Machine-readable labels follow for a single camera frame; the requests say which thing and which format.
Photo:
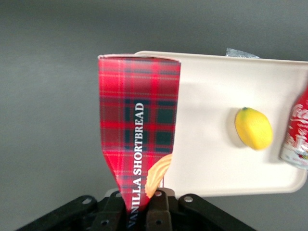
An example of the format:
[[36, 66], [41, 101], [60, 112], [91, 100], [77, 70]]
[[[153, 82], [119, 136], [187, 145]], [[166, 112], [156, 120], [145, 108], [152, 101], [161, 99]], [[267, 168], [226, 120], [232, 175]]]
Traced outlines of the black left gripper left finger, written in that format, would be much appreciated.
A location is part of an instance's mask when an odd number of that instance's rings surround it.
[[19, 228], [20, 231], [124, 231], [125, 205], [120, 193], [97, 201], [80, 196]]

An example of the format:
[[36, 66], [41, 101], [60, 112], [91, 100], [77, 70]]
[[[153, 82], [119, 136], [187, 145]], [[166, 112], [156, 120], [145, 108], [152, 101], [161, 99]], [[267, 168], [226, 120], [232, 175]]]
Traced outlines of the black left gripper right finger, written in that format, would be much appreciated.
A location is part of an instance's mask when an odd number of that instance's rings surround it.
[[147, 214], [147, 231], [253, 231], [243, 223], [196, 194], [177, 199], [163, 190], [152, 197]]

